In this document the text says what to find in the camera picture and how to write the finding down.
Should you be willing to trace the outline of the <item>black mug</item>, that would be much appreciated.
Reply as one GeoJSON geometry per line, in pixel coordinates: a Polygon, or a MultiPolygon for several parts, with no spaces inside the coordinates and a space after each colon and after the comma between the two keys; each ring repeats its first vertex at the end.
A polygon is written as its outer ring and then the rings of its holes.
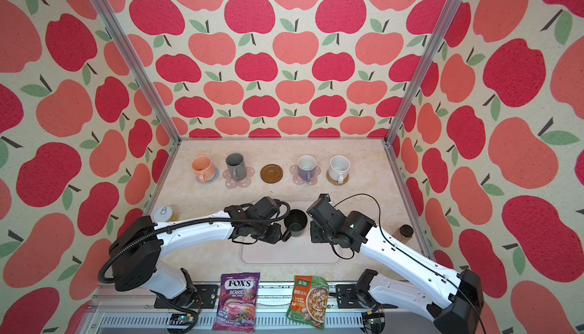
{"type": "Polygon", "coordinates": [[[299,209],[292,209],[289,215],[284,219],[284,226],[286,227],[285,232],[282,235],[281,240],[286,242],[291,238],[298,238],[303,233],[307,227],[308,218],[307,214],[299,209]]]}

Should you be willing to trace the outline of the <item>rattan woven round coaster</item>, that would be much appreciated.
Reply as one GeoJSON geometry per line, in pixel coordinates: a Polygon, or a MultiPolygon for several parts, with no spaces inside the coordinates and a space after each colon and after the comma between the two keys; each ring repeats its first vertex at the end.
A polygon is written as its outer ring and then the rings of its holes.
{"type": "Polygon", "coordinates": [[[343,185],[347,184],[348,181],[350,180],[350,175],[346,176],[342,183],[339,183],[339,182],[337,182],[337,180],[334,180],[333,178],[331,178],[331,176],[329,175],[329,171],[326,172],[326,178],[327,178],[328,182],[330,182],[334,186],[343,186],[343,185]]]}

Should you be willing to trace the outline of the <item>pink flower coaster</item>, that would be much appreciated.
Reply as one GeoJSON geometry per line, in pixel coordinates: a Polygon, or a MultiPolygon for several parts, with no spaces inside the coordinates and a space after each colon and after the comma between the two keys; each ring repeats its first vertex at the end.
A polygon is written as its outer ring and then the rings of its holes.
{"type": "Polygon", "coordinates": [[[322,173],[321,168],[319,166],[316,166],[316,168],[314,169],[314,175],[313,177],[311,177],[310,181],[304,180],[301,175],[300,172],[303,172],[303,170],[299,169],[297,165],[292,165],[289,168],[290,173],[293,175],[293,182],[296,185],[310,185],[310,186],[315,186],[318,184],[319,182],[319,175],[322,173]]]}
{"type": "Polygon", "coordinates": [[[235,181],[232,178],[229,170],[225,170],[222,174],[222,177],[225,179],[225,186],[228,189],[235,189],[237,187],[240,188],[247,188],[252,184],[252,178],[255,175],[255,170],[253,168],[247,167],[246,168],[247,176],[243,180],[235,181]]]}

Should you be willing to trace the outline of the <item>brown wooden round coaster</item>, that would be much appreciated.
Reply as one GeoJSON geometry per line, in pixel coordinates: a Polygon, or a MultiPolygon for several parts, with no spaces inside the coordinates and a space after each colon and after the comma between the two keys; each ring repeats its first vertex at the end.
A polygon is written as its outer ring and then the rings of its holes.
{"type": "Polygon", "coordinates": [[[283,169],[276,164],[265,165],[260,171],[260,177],[265,183],[278,183],[284,176],[283,169]]]}

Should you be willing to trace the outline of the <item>grey mug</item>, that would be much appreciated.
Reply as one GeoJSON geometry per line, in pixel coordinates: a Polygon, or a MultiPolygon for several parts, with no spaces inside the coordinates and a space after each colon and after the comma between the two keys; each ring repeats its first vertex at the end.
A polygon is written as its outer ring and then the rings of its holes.
{"type": "Polygon", "coordinates": [[[232,153],[225,159],[228,170],[235,181],[243,180],[246,176],[245,159],[240,153],[232,153]]]}

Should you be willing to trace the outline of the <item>orange mug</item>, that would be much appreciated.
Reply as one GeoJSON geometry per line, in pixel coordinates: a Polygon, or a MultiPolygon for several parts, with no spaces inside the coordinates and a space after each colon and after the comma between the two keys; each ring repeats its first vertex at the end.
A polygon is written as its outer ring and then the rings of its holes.
{"type": "Polygon", "coordinates": [[[206,155],[199,156],[193,160],[191,164],[196,178],[201,181],[207,181],[214,176],[215,166],[210,157],[206,155]]]}

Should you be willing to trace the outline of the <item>grey woven round coaster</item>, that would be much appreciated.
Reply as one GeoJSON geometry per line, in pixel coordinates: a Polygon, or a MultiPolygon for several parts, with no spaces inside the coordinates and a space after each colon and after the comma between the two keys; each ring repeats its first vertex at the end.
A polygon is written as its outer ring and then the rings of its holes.
{"type": "Polygon", "coordinates": [[[214,183],[218,178],[219,178],[220,172],[219,169],[217,167],[215,167],[214,170],[214,176],[211,179],[208,179],[206,182],[205,181],[201,181],[198,178],[196,178],[196,182],[200,183],[200,184],[205,184],[208,185],[210,183],[214,183]]]}

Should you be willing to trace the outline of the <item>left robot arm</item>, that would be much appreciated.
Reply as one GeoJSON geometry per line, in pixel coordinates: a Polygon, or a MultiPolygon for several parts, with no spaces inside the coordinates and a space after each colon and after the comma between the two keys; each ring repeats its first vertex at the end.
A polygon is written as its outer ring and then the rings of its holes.
{"type": "Polygon", "coordinates": [[[146,288],[167,299],[189,290],[184,271],[168,265],[164,257],[212,241],[251,236],[275,244],[281,239],[279,221],[283,202],[257,207],[229,206],[201,218],[156,223],[149,216],[136,219],[109,247],[109,259],[97,273],[101,284],[113,284],[117,291],[146,288]]]}

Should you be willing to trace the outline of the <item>translucent plastic tray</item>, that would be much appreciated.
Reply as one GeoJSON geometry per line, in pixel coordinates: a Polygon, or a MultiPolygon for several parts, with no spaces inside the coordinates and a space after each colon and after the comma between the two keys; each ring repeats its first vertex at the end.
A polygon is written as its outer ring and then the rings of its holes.
{"type": "Polygon", "coordinates": [[[286,242],[268,244],[259,241],[240,247],[240,260],[247,265],[333,265],[341,261],[329,244],[314,244],[310,239],[310,224],[299,237],[286,242]]]}

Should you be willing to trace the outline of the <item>brown spice jar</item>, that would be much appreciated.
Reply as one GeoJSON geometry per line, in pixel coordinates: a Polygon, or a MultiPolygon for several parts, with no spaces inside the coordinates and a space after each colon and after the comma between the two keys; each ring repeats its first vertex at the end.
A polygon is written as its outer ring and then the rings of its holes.
{"type": "Polygon", "coordinates": [[[397,238],[405,244],[406,242],[410,241],[410,239],[413,238],[414,229],[409,224],[404,224],[397,229],[396,233],[397,238]]]}

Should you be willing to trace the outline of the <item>green snack bag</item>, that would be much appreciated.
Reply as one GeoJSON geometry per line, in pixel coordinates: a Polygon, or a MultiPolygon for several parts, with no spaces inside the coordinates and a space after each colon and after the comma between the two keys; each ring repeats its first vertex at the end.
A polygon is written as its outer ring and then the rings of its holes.
{"type": "Polygon", "coordinates": [[[325,329],[329,284],[319,276],[295,276],[287,318],[295,323],[325,329]]]}

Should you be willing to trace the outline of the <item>purple Fox's candy bag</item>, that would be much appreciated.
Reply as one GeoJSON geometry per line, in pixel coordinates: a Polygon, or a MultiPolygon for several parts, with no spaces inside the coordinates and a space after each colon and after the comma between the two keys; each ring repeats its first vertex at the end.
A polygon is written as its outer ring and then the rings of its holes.
{"type": "Polygon", "coordinates": [[[254,332],[260,273],[221,275],[220,296],[212,330],[254,332]]]}

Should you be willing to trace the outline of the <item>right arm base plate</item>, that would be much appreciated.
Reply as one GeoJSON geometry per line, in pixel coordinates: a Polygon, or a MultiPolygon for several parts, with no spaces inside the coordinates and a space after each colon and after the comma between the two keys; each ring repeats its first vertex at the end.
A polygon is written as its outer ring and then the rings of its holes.
{"type": "Polygon", "coordinates": [[[397,309],[398,307],[391,304],[380,304],[375,301],[373,296],[366,290],[358,288],[357,285],[336,285],[333,292],[329,295],[336,299],[337,306],[340,309],[365,309],[366,311],[376,311],[383,309],[397,309]]]}

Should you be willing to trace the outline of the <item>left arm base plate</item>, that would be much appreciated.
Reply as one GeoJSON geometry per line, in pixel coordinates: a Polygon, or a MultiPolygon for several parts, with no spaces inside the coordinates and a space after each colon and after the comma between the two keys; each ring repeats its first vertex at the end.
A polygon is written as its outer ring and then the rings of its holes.
{"type": "Polygon", "coordinates": [[[188,308],[197,311],[199,309],[212,309],[217,302],[218,285],[193,285],[170,302],[180,308],[188,308]]]}

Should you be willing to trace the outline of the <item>aluminium frame post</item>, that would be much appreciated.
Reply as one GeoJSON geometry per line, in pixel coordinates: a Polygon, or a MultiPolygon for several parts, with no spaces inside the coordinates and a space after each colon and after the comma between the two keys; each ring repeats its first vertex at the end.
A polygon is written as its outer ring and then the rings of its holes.
{"type": "Polygon", "coordinates": [[[104,27],[109,31],[109,34],[120,51],[123,60],[129,67],[135,81],[137,81],[141,90],[144,92],[144,96],[152,106],[156,117],[164,127],[167,135],[170,137],[170,142],[173,145],[179,145],[181,143],[181,137],[178,130],[167,112],[157,89],[148,77],[144,66],[142,65],[142,61],[139,59],[135,48],[132,46],[132,42],[129,40],[123,27],[120,25],[116,13],[113,11],[109,1],[90,0],[90,2],[104,23],[104,27]]]}
{"type": "Polygon", "coordinates": [[[424,52],[421,55],[421,59],[415,70],[413,78],[405,89],[405,94],[398,108],[397,114],[392,119],[388,135],[384,139],[383,144],[385,147],[390,147],[390,145],[392,145],[393,140],[398,134],[399,128],[403,126],[403,122],[410,106],[412,105],[415,95],[421,89],[421,83],[424,81],[428,69],[430,69],[434,54],[439,51],[441,45],[446,43],[445,36],[447,30],[453,23],[453,19],[455,18],[461,3],[462,0],[446,0],[434,30],[430,34],[427,45],[425,46],[424,52]]]}

